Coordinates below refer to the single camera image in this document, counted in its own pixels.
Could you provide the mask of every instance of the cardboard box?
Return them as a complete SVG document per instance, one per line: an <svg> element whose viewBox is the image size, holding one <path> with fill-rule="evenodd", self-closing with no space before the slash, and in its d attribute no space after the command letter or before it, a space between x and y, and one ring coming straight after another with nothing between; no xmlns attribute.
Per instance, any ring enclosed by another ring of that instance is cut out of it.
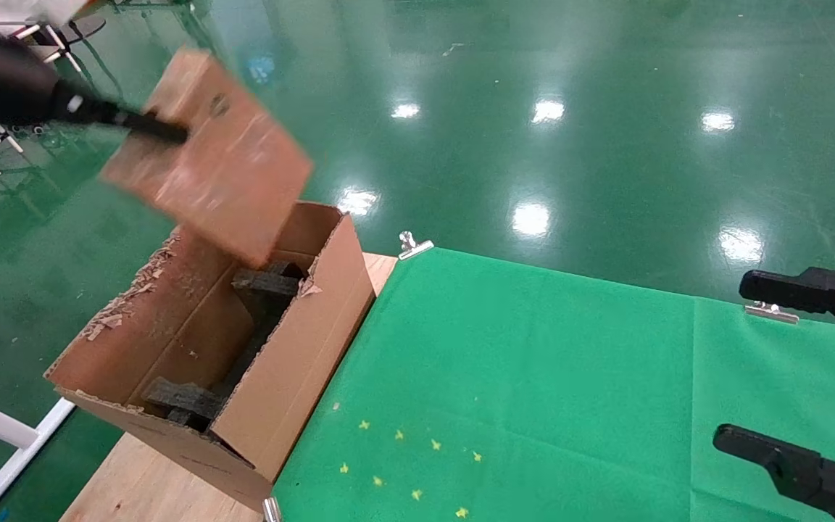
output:
<svg viewBox="0 0 835 522"><path fill-rule="evenodd" d="M295 262L307 277L205 433L156 416L141 398L156 377L218 382L252 332L230 286L238 262L187 228L173 231L44 376L66 399L261 510L375 298L350 215L335 207L298 202L271 259Z"/></svg>

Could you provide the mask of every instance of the black tool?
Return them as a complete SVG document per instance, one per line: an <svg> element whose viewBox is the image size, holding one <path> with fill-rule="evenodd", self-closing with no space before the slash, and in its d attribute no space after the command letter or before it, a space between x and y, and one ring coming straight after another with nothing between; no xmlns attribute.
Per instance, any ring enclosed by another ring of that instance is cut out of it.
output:
<svg viewBox="0 0 835 522"><path fill-rule="evenodd" d="M37 125L50 120L115 125L180 144L188 139L188 129L182 125L100 99L60 78L23 44L0 39L0 123Z"/></svg>
<svg viewBox="0 0 835 522"><path fill-rule="evenodd" d="M825 268L808 268L799 276L751 270L743 276L739 294L779 307L829 312L835 317L835 271ZM778 494L835 518L834 460L732 424L717 428L713 445L721 452L765 468Z"/></svg>
<svg viewBox="0 0 835 522"><path fill-rule="evenodd" d="M751 270L739 284L739 294L753 301L835 317L835 271L808 268L799 276Z"/></svg>
<svg viewBox="0 0 835 522"><path fill-rule="evenodd" d="M772 439L731 424L722 424L713 436L713 446L769 473L778 494L835 518L835 462L820 453Z"/></svg>

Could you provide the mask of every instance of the cardboard flap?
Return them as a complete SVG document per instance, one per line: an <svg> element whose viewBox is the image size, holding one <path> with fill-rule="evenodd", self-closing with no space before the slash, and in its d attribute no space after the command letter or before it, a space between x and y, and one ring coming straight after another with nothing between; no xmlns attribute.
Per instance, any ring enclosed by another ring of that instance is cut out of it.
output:
<svg viewBox="0 0 835 522"><path fill-rule="evenodd" d="M343 216L335 206L296 202L275 248L282 252L318 255Z"/></svg>
<svg viewBox="0 0 835 522"><path fill-rule="evenodd" d="M312 267L319 293L296 297L264 349L212 423L216 435L275 479L339 354L372 302L357 232L345 215Z"/></svg>
<svg viewBox="0 0 835 522"><path fill-rule="evenodd" d="M207 51L177 52L146 110L188 126L188 141L171 146L131 133L102 178L262 267L311 174L310 159Z"/></svg>

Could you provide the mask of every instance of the wooden table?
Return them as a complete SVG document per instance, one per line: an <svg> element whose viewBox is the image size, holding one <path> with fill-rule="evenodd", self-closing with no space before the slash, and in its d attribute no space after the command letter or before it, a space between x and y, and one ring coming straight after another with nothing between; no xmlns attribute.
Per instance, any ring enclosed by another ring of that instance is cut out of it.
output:
<svg viewBox="0 0 835 522"><path fill-rule="evenodd" d="M378 294L398 261L363 254ZM262 515L125 434L60 522L260 522Z"/></svg>

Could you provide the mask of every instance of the torn cardboard edge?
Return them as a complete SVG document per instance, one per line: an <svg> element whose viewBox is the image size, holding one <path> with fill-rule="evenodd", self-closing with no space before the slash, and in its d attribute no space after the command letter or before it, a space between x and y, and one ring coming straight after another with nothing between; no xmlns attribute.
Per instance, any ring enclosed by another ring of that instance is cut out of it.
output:
<svg viewBox="0 0 835 522"><path fill-rule="evenodd" d="M180 346L196 343L195 339L183 337L182 327L192 320L196 308L202 307L222 275L232 271L235 262L188 228L176 228L171 237L173 241L163 242L159 252L149 258L146 270L143 267L138 270L135 282L122 293L130 297L123 300L122 325L103 329L92 341L88 336L74 337L44 374L47 379L66 389L82 389L100 399L125 404L153 364L169 352L172 341L178 341ZM156 268L158 261L162 262L159 263L162 268ZM163 270L159 278L144 281L146 274L152 276L157 270ZM148 283L152 285L150 291L140 291ZM215 330L221 334L229 328L241 328L249 336L252 321L242 306L220 292L215 297L213 307L227 305L238 316L244 312L242 317L228 321L230 327ZM113 305L103 308L96 316L112 317L121 301L113 300ZM96 327L101 324L97 321L87 324L91 323ZM205 350L203 344L193 348L199 353Z"/></svg>
<svg viewBox="0 0 835 522"><path fill-rule="evenodd" d="M315 284L311 278L304 278L304 280L299 281L299 294L298 297L305 297L306 295L314 295L320 294L322 292L321 288Z"/></svg>
<svg viewBox="0 0 835 522"><path fill-rule="evenodd" d="M130 305L139 295L150 291L154 287L155 280L159 280L160 275L163 274L162 266L173 257L172 246L179 241L180 231L178 228L173 229L170 237L162 242L158 248L146 261L143 267L135 272L133 281L130 282L130 287L118 294L109 304L106 304L102 310L96 312L89 323L83 327L83 330L77 335L79 337L86 337L87 341L95 341L99 334L107 328L116 328L122 324L125 313L130 314Z"/></svg>

